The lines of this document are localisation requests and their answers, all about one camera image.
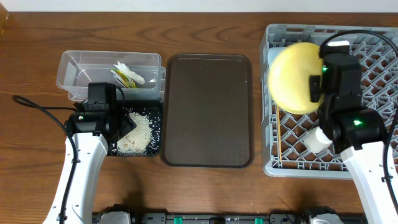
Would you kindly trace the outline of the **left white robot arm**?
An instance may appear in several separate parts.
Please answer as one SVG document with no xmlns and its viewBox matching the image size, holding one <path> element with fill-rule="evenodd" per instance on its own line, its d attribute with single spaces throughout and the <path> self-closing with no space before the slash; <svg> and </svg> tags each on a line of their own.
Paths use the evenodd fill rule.
<svg viewBox="0 0 398 224">
<path fill-rule="evenodd" d="M 78 103 L 62 128 L 65 160 L 45 223 L 91 223 L 98 177 L 117 140 L 136 124 L 123 106 Z"/>
</svg>

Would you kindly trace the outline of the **white cup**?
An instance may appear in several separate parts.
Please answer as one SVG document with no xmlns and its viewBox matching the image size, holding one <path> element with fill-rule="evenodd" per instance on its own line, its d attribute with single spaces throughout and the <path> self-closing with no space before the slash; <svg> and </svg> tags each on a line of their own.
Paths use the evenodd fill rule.
<svg viewBox="0 0 398 224">
<path fill-rule="evenodd" d="M 318 154 L 322 150 L 328 148 L 332 144 L 332 140 L 330 140 L 323 130 L 317 126 L 312 128 L 308 135 L 303 139 L 303 144 L 305 147 L 312 153 Z"/>
</svg>

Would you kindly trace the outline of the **grey dishwasher rack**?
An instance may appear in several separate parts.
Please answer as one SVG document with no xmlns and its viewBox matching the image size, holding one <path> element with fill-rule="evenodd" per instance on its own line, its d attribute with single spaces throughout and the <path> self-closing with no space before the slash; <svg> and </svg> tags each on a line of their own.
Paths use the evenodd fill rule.
<svg viewBox="0 0 398 224">
<path fill-rule="evenodd" d="M 308 131 L 318 126 L 316 112 L 299 115 L 280 110 L 282 162 L 279 162 L 276 103 L 268 92 L 267 53 L 272 47 L 288 47 L 296 42 L 320 45 L 330 36 L 350 30 L 349 26 L 271 24 L 259 44 L 262 87 L 262 169 L 271 177 L 317 179 L 350 179 L 350 174 L 333 146 L 318 154 L 303 144 Z M 379 38 L 366 34 L 342 37 L 359 59 L 362 77 L 362 103 L 376 110 L 386 126 L 392 124 L 397 109 L 397 57 L 391 47 Z"/>
</svg>

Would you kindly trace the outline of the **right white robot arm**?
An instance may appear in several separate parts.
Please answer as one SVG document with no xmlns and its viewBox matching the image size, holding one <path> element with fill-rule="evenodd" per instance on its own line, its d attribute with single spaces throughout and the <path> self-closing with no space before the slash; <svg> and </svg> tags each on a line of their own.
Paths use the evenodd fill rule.
<svg viewBox="0 0 398 224">
<path fill-rule="evenodd" d="M 355 183 L 368 223 L 397 223 L 397 172 L 380 114 L 361 104 L 361 66 L 350 54 L 323 57 L 320 128 Z"/>
</svg>

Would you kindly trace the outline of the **pile of rice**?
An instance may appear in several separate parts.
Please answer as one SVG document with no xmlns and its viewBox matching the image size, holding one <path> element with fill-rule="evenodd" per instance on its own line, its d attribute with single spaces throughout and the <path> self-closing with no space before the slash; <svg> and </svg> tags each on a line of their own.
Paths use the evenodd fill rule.
<svg viewBox="0 0 398 224">
<path fill-rule="evenodd" d="M 158 106 L 132 107 L 127 110 L 136 129 L 118 141 L 119 156 L 154 156 L 160 150 L 162 112 Z"/>
</svg>

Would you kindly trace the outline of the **wooden chopstick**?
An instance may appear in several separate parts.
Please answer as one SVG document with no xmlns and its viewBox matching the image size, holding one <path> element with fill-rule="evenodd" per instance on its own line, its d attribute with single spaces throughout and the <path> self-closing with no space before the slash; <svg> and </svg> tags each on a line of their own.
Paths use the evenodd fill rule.
<svg viewBox="0 0 398 224">
<path fill-rule="evenodd" d="M 280 110 L 278 105 L 275 106 L 275 111 L 277 115 L 277 134 L 278 134 L 278 153 L 279 153 L 279 162 L 282 162 L 282 143 L 281 143 L 281 133 L 280 133 Z"/>
</svg>

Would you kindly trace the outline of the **dark brown serving tray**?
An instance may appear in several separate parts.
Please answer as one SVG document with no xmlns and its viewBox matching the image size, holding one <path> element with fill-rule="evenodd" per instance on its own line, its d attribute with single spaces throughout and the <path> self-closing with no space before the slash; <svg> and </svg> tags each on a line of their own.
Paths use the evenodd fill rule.
<svg viewBox="0 0 398 224">
<path fill-rule="evenodd" d="M 167 64 L 162 160 L 243 168 L 254 157 L 252 66 L 244 55 L 176 54 Z"/>
</svg>

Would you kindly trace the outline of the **white tissue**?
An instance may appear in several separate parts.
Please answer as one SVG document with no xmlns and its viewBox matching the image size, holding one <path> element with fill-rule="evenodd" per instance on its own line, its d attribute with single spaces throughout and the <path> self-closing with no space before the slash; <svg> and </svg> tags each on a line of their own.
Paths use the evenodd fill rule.
<svg viewBox="0 0 398 224">
<path fill-rule="evenodd" d="M 145 84 L 145 79 L 142 76 L 138 75 L 136 72 L 130 70 L 130 68 L 126 64 L 118 62 L 117 64 L 114 64 L 114 66 L 116 67 L 116 69 L 125 74 L 129 79 L 134 80 L 135 83 Z"/>
</svg>

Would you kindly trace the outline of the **green snack wrapper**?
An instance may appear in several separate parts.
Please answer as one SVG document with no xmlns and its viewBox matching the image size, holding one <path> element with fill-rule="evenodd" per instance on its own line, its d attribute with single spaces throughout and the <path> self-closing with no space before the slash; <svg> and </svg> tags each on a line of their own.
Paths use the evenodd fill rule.
<svg viewBox="0 0 398 224">
<path fill-rule="evenodd" d="M 113 77 L 125 88 L 137 88 L 134 80 L 129 79 L 125 74 L 123 74 L 118 69 L 110 69 L 110 72 L 113 74 Z"/>
</svg>

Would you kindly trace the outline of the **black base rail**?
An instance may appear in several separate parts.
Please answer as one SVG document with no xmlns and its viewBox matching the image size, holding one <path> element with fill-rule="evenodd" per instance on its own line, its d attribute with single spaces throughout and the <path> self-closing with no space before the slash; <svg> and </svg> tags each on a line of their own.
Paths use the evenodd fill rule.
<svg viewBox="0 0 398 224">
<path fill-rule="evenodd" d="M 146 213 L 140 218 L 131 214 L 131 223 L 146 224 L 208 224 L 208 223 L 294 223 L 293 214 L 271 213 L 270 215 L 168 215 L 165 213 Z"/>
</svg>

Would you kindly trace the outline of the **black plastic tray bin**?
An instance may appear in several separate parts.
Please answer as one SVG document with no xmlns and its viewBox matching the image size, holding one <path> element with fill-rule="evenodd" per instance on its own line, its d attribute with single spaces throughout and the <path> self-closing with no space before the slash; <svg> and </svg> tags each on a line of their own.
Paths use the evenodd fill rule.
<svg viewBox="0 0 398 224">
<path fill-rule="evenodd" d="M 162 103 L 155 100 L 130 100 L 123 106 L 126 117 L 134 122 L 126 125 L 109 156 L 154 156 L 159 153 L 162 137 Z"/>
</svg>

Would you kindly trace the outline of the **light blue bowl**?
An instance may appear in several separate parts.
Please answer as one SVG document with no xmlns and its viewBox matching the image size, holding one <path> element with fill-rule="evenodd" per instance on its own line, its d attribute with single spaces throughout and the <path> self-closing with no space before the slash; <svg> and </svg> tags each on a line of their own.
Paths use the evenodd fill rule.
<svg viewBox="0 0 398 224">
<path fill-rule="evenodd" d="M 272 47 L 267 53 L 267 63 L 268 67 L 271 67 L 276 57 L 285 50 L 285 47 Z"/>
</svg>

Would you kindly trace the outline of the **clear plastic bin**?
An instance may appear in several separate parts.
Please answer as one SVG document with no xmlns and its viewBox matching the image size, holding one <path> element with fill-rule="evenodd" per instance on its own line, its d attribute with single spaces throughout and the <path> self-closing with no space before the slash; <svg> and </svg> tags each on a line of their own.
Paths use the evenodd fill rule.
<svg viewBox="0 0 398 224">
<path fill-rule="evenodd" d="M 98 82 L 121 87 L 127 100 L 163 101 L 166 70 L 161 62 L 161 56 L 155 53 L 68 50 L 62 54 L 56 85 L 66 90 L 72 101 L 86 100 L 88 84 Z M 115 77 L 118 63 L 145 82 L 136 82 L 135 88 L 128 88 Z"/>
</svg>

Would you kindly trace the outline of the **yellow plate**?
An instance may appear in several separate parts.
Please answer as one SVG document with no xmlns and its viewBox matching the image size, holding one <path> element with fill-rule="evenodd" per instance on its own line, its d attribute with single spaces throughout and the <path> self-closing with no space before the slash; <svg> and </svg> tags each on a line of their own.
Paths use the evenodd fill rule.
<svg viewBox="0 0 398 224">
<path fill-rule="evenodd" d="M 322 73 L 323 61 L 318 54 L 318 45 L 301 42 L 283 48 L 275 57 L 267 84 L 279 108 L 292 114 L 308 114 L 318 109 L 320 103 L 311 101 L 309 84 L 312 75 Z"/>
</svg>

